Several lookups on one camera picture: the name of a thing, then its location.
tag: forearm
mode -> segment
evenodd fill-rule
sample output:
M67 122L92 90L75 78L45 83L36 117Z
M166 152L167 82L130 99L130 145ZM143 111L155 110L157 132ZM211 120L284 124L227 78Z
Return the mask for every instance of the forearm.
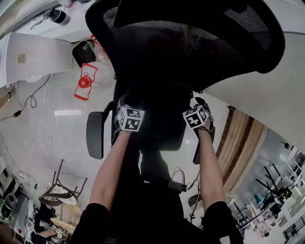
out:
M200 139L200 193L204 211L224 201L223 179L209 132L198 130Z
M130 132L120 132L119 137L96 175L90 203L99 203L110 211L130 135Z

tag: person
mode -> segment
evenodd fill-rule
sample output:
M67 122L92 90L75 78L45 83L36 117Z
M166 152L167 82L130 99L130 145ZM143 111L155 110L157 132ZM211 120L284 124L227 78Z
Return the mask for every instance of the person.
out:
M204 127L209 128L210 123L207 119ZM170 176L160 173L168 171L160 152L142 152L140 174L140 152L134 146L132 133L121 131L97 173L89 205L71 244L243 243L225 202L210 132L199 128L198 135L203 231L184 219L179 194L164 184Z

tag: tile floor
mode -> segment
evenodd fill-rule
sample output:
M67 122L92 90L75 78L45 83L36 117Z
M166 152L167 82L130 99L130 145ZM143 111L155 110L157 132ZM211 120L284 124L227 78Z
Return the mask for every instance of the tile floor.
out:
M38 189L33 198L36 204L38 204L38 196L46 191L47 183L52 181L53 173L58 170L61 159L64 159L61 172L71 175L61 174L60 181L62 184L73 189L75 185L81 186L84 180L83 177L88 177L84 191L79 199L81 208L85 208L95 175L102 164L102 161L93 159L88 154L85 132L86 122L90 112L102 111L106 104L112 100L115 80L113 80L111 88L106 90L96 84L97 86L92 89L89 101L84 102L73 96L79 77L78 72L79 69L75 68L69 72L51 75L46 83L48 89L46 110L46 88L42 87L34 96L37 100L36 108L31 108L31 103L28 101L24 111L18 118L10 118L0 122L0 132L10 155L22 171L30 174L38 182ZM41 85L41 80L34 83L21 81L17 87L16 97L1 108L0 119L20 110L26 98ZM208 102L215 119L216 135L214 147L217 150L228 109L226 104L220 100L205 94L203 96ZM48 125L51 130L51 145L46 124L46 111ZM74 115L58 116L58 114L66 114L67 111ZM104 133L104 154L107 155L111 148L109 119L105 124ZM185 173L186 183L191 183L199 170L199 166L192 163L197 141L194 132L187 128L183 145L179 151L162 152L163 158L168 163L170 174L173 173L175 167L181 167ZM8 171L17 176L19 170L7 154L2 141L0 141L0 156L3 157ZM175 180L180 180L179 174L176 174ZM29 181L31 186L25 186L24 192L28 196L32 196L35 183L32 179L29 179ZM192 190L181 194L185 214L191 212L190 208L187 207L186 201L196 193L197 188L194 187Z

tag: black office chair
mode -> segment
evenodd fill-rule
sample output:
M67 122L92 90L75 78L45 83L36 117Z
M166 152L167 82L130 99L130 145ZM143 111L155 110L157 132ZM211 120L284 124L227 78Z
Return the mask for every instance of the black office chair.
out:
M285 49L282 29L262 0L98 0L86 22L117 79L113 102L88 118L88 151L97 159L109 111L115 141L115 108L124 94L127 104L145 110L133 135L139 149L177 151L193 91L240 74L268 73Z

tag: black armrest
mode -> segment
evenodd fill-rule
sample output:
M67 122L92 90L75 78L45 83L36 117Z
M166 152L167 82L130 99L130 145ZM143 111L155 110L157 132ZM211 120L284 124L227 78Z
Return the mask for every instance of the black armrest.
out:
M104 112L91 112L87 120L86 141L89 155L95 159L104 156L104 124L109 112L113 109L110 102Z

